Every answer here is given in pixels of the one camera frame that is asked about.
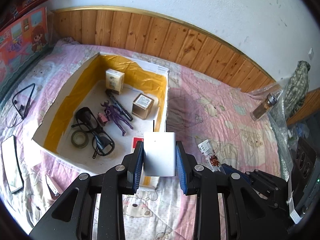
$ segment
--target wooden wall panel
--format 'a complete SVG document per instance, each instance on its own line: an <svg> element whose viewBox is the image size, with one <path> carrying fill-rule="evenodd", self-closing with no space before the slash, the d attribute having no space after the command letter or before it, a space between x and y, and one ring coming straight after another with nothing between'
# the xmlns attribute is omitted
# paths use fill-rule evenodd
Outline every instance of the wooden wall panel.
<svg viewBox="0 0 320 240"><path fill-rule="evenodd" d="M150 16L132 13L125 49L142 52L143 44L147 35Z"/></svg>
<svg viewBox="0 0 320 240"><path fill-rule="evenodd" d="M144 54L159 56L169 25L170 22L165 19L151 18L146 41L142 49Z"/></svg>
<svg viewBox="0 0 320 240"><path fill-rule="evenodd" d="M146 13L82 9L55 12L60 37L156 56L176 62L232 87L249 92L274 82L237 49L195 26ZM305 105L288 123L320 109L319 90L308 93Z"/></svg>
<svg viewBox="0 0 320 240"><path fill-rule="evenodd" d="M114 12L112 18L110 47L124 49L127 41L131 13Z"/></svg>

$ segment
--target black pen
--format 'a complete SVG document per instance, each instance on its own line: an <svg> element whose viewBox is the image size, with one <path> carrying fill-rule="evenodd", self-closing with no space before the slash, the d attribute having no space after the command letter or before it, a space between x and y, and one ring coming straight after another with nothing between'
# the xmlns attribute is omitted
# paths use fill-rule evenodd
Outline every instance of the black pen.
<svg viewBox="0 0 320 240"><path fill-rule="evenodd" d="M123 114L126 119L128 119L129 121L133 120L133 117L131 114L129 114L129 112L120 104L120 102L115 98L115 96L112 93L111 89L107 89L106 90L106 94L108 97L110 97L111 101L121 110L121 114Z"/></svg>

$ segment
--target silver screw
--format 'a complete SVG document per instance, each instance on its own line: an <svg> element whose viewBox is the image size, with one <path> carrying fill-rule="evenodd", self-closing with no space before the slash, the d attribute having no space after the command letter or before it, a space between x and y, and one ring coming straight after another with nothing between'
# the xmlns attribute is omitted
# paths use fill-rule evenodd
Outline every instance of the silver screw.
<svg viewBox="0 0 320 240"><path fill-rule="evenodd" d="M122 164L116 166L116 171L123 171L124 169L125 167Z"/></svg>
<svg viewBox="0 0 320 240"><path fill-rule="evenodd" d="M204 167L202 165L198 164L198 165L195 166L195 170L196 171L203 171Z"/></svg>
<svg viewBox="0 0 320 240"><path fill-rule="evenodd" d="M231 174L231 178L233 178L233 179L240 179L240 175L238 174L238 173L232 173Z"/></svg>
<svg viewBox="0 0 320 240"><path fill-rule="evenodd" d="M87 179L88 178L88 174L86 174L86 173L81 173L80 175L79 175L79 179L80 180L85 180L85 179Z"/></svg>

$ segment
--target camouflage fabric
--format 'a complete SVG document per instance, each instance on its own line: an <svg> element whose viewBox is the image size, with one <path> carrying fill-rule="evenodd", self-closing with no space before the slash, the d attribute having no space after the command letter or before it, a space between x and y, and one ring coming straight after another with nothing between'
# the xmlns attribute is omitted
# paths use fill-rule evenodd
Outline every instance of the camouflage fabric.
<svg viewBox="0 0 320 240"><path fill-rule="evenodd" d="M285 88L285 119L293 116L303 105L305 96L309 90L308 72L310 64L306 61L299 61L293 76Z"/></svg>

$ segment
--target white wall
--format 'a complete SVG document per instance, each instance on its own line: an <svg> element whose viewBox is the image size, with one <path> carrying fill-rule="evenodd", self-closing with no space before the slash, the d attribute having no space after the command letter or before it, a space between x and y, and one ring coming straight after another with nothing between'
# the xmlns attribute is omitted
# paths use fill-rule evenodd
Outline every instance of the white wall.
<svg viewBox="0 0 320 240"><path fill-rule="evenodd" d="M306 60L311 64L310 90L320 87L320 30L301 0L50 0L46 5L115 5L162 13L219 36L276 80L290 76L297 61Z"/></svg>

